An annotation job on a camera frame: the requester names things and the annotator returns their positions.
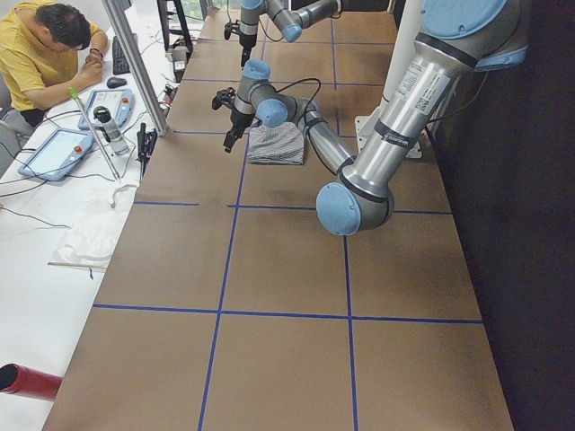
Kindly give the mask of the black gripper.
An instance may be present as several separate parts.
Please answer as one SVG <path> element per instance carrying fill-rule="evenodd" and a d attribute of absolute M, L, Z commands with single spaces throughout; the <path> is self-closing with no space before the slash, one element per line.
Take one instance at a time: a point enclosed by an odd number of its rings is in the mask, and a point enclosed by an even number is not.
<path fill-rule="evenodd" d="M 254 120 L 254 108 L 237 96 L 233 87 L 227 87 L 217 91 L 212 99 L 211 108 L 213 110 L 219 110 L 222 107 L 230 109 L 232 126 L 230 132 L 226 133 L 224 141 L 225 152 L 230 154 L 236 139 L 242 138 L 245 129 L 252 124 Z"/>
<path fill-rule="evenodd" d="M 225 24 L 225 39 L 229 40 L 232 34 L 239 37 L 240 45 L 243 47 L 241 68 L 244 68 L 257 42 L 257 22 L 247 22 L 244 19 L 229 21 Z"/>

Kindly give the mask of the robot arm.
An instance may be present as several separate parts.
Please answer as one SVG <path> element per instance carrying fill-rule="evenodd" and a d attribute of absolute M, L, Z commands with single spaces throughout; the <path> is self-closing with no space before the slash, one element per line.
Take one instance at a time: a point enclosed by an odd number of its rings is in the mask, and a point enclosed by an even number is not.
<path fill-rule="evenodd" d="M 303 29 L 325 19 L 335 17 L 342 10 L 342 2 L 336 0 L 313 1 L 295 11 L 289 10 L 279 0 L 242 0 L 240 19 L 229 20 L 224 27 L 224 38 L 235 34 L 242 46 L 241 67 L 244 67 L 256 46 L 260 17 L 267 15 L 287 42 L 297 40 Z"/>
<path fill-rule="evenodd" d="M 528 1 L 425 2 L 411 62 L 389 102 L 379 108 L 366 143 L 352 154 L 311 101 L 282 94 L 270 83 L 270 66 L 252 58 L 251 51 L 262 15 L 291 42 L 325 18 L 386 7 L 385 1 L 305 1 L 291 9 L 281 1 L 244 1 L 240 19 L 226 25 L 226 34 L 236 34 L 243 48 L 238 87 L 218 92 L 212 101 L 214 109 L 231 111 L 226 151 L 255 119 L 270 128 L 297 126 L 336 177 L 315 203 L 321 224 L 335 235 L 374 229 L 391 217 L 390 179 L 461 75 L 512 67 L 526 57 Z"/>

